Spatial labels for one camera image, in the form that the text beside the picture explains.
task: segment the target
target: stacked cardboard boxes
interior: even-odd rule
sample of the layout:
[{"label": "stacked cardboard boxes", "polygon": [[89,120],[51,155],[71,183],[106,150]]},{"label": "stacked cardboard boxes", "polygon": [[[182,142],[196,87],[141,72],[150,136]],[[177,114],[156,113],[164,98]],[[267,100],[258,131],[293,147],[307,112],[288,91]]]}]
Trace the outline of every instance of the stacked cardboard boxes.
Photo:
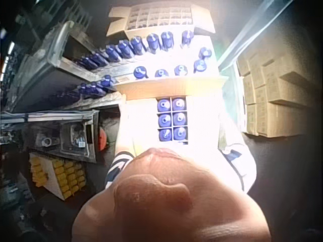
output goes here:
[{"label": "stacked cardboard boxes", "polygon": [[312,91],[321,89],[306,39],[278,21],[238,57],[247,105],[247,133],[266,137],[306,133]]}]

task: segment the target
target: box flap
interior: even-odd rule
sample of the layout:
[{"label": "box flap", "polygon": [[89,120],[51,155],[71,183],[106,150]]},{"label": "box flap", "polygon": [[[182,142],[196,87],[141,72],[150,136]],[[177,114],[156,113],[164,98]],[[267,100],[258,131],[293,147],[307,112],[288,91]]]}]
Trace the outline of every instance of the box flap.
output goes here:
[{"label": "box flap", "polygon": [[130,7],[114,7],[109,12],[109,18],[127,18],[130,15]]},{"label": "box flap", "polygon": [[127,100],[171,97],[199,96],[214,93],[221,89],[228,77],[176,77],[127,81],[116,84],[121,94],[127,95]]},{"label": "box flap", "polygon": [[127,19],[119,19],[114,22],[111,22],[106,35],[110,36],[120,31],[123,31],[125,30],[126,25],[127,25]]},{"label": "box flap", "polygon": [[201,28],[213,34],[216,32],[209,10],[199,7],[195,4],[192,4],[191,10],[193,24],[195,27]]}]

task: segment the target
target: orange object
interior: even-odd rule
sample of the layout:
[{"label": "orange object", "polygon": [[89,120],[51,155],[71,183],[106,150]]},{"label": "orange object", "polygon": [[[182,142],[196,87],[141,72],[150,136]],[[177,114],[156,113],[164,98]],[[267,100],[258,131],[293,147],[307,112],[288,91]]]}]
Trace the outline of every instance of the orange object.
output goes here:
[{"label": "orange object", "polygon": [[99,135],[99,151],[103,150],[106,146],[106,133],[104,129],[100,127],[100,135]]}]

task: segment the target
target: person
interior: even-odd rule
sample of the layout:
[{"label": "person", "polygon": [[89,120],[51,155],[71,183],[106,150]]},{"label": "person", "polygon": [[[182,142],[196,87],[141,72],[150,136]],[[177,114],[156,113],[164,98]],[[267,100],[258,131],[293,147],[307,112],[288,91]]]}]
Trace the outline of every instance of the person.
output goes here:
[{"label": "person", "polygon": [[72,241],[271,240],[261,209],[246,194],[255,180],[254,159],[227,115],[220,118],[226,145],[220,156],[210,152],[216,161],[205,166],[168,148],[136,156],[126,103],[119,108],[116,157],[105,190],[80,210]]}]

